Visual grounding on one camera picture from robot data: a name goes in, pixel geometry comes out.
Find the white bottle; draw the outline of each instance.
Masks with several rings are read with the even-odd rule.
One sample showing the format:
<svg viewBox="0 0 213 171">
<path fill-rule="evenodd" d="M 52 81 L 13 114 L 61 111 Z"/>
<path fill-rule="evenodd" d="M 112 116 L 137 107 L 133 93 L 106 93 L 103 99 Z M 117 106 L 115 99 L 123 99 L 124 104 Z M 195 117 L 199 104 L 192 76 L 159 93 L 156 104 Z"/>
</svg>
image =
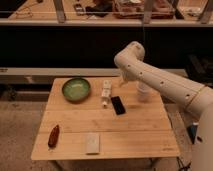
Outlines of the white bottle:
<svg viewBox="0 0 213 171">
<path fill-rule="evenodd" d="M 137 84 L 137 95 L 138 95 L 138 100 L 141 102 L 147 101 L 149 98 L 151 88 L 143 83 L 143 82 L 138 82 Z"/>
</svg>

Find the black panel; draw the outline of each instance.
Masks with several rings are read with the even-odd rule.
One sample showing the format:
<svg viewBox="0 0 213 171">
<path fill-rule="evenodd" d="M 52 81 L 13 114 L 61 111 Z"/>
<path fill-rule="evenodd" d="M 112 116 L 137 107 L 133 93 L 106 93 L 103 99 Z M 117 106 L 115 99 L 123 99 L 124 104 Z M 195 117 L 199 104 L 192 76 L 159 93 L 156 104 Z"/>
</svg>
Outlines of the black panel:
<svg viewBox="0 0 213 171">
<path fill-rule="evenodd" d="M 213 28 L 2 26 L 0 37 L 0 67 L 113 68 L 133 40 L 161 68 L 183 68 L 189 54 L 213 56 Z"/>
</svg>

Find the tabletop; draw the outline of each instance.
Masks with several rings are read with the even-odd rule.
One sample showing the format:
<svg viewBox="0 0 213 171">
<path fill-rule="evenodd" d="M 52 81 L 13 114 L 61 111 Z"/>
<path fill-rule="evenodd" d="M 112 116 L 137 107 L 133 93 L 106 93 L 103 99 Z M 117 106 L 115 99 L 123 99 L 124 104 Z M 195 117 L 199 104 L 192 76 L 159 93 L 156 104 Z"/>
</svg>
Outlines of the tabletop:
<svg viewBox="0 0 213 171">
<path fill-rule="evenodd" d="M 90 96 L 81 103 L 67 101 L 63 84 L 55 79 L 34 144 L 32 160 L 78 160 L 179 156 L 179 148 L 160 94 L 151 89 L 149 98 L 138 101 L 136 82 L 119 86 L 120 77 L 87 77 Z M 116 115 L 113 105 L 102 107 L 104 80 L 112 83 L 111 96 L 119 96 L 126 113 Z M 49 149 L 50 132 L 60 126 L 57 146 Z M 100 152 L 86 153 L 88 133 L 100 135 Z"/>
</svg>

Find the green bowl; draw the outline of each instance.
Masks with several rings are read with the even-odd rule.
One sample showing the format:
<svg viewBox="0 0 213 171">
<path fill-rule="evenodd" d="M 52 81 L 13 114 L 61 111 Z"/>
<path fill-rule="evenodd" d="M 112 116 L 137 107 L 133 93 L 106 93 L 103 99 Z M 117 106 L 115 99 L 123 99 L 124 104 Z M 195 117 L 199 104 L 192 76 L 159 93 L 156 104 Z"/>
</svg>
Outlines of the green bowl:
<svg viewBox="0 0 213 171">
<path fill-rule="evenodd" d="M 74 103 L 86 99 L 90 94 L 90 90 L 90 83 L 84 78 L 70 79 L 62 87 L 64 97 Z"/>
</svg>

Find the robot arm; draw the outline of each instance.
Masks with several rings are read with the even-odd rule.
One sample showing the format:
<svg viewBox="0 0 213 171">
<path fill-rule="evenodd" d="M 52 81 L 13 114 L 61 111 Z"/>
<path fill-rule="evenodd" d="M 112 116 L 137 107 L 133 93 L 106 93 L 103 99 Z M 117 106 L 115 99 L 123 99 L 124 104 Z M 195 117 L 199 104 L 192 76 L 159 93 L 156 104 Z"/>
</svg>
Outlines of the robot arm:
<svg viewBox="0 0 213 171">
<path fill-rule="evenodd" d="M 198 115 L 213 103 L 211 88 L 142 62 L 144 54 L 143 46 L 132 42 L 115 56 L 115 64 L 122 70 L 124 81 L 142 81 Z"/>
<path fill-rule="evenodd" d="M 131 42 L 115 56 L 114 62 L 122 70 L 124 81 L 142 81 L 187 111 L 200 116 L 191 168 L 192 171 L 212 171 L 213 90 L 142 62 L 144 54 L 140 43 Z"/>
</svg>

